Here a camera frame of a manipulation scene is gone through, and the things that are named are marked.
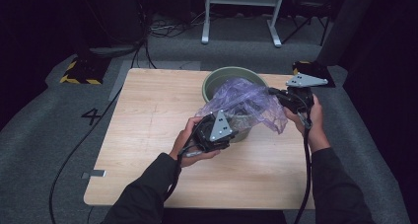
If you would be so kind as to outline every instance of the metal bracket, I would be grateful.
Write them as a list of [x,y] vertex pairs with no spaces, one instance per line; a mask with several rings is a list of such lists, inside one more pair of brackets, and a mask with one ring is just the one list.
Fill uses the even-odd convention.
[[224,111],[218,111],[209,140],[213,142],[225,136],[231,135],[232,133],[233,131],[231,130],[230,125],[225,118]]
[[83,173],[81,179],[85,180],[90,177],[105,177],[105,170],[92,170],[90,173]]
[[286,85],[296,88],[306,88],[311,86],[325,85],[327,83],[328,80],[326,79],[320,79],[307,74],[298,73],[289,81],[287,81]]
[[308,122],[308,120],[299,112],[298,117],[306,129],[311,129],[313,127],[313,124],[311,122]]

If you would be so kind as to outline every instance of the triangular metal bracket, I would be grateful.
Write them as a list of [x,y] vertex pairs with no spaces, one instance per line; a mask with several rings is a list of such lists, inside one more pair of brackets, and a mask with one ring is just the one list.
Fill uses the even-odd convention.
[[214,142],[220,138],[231,135],[232,133],[233,131],[231,130],[230,125],[228,124],[228,121],[225,118],[224,111],[218,111],[209,140],[211,142]]
[[326,79],[320,79],[307,74],[298,73],[289,81],[287,81],[286,85],[296,88],[306,88],[311,86],[325,85],[327,83],[328,80]]

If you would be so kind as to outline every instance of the plastic bag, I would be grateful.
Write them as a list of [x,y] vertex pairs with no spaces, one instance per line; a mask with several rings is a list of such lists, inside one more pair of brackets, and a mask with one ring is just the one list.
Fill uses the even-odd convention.
[[262,122],[280,134],[288,121],[277,98],[267,93],[267,87],[251,83],[244,78],[228,79],[196,116],[219,110],[223,110],[226,118],[230,120],[231,129],[238,132]]

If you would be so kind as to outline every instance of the black device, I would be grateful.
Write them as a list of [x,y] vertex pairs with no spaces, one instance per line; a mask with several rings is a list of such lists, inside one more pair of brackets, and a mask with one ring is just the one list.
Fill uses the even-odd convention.
[[297,114],[301,122],[304,124],[304,149],[307,164],[307,185],[304,199],[296,216],[295,224],[299,223],[311,191],[311,157],[308,146],[308,136],[312,128],[311,108],[314,106],[314,95],[311,86],[325,85],[326,79],[315,78],[310,75],[298,73],[291,80],[286,82],[287,90],[279,90],[269,88],[268,94],[275,95],[279,103],[289,109],[292,113]]
[[307,112],[314,105],[311,88],[288,87],[287,90],[269,88],[268,94],[275,95],[279,103],[292,113]]
[[226,149],[230,146],[231,139],[237,134],[237,131],[230,128],[223,111],[218,111],[217,116],[209,113],[194,125],[188,142],[178,155],[192,157],[203,152]]

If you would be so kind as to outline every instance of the wooden table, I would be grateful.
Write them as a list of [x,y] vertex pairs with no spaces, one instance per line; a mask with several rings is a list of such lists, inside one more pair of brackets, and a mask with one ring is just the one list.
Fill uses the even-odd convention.
[[[162,152],[169,153],[187,120],[204,106],[210,72],[131,69],[118,99],[84,200],[113,205]],[[292,76],[260,74],[285,88]],[[278,135],[263,124],[211,160],[182,169],[166,207],[299,209],[306,184],[303,139],[293,122]],[[307,209],[313,209],[312,196]]]

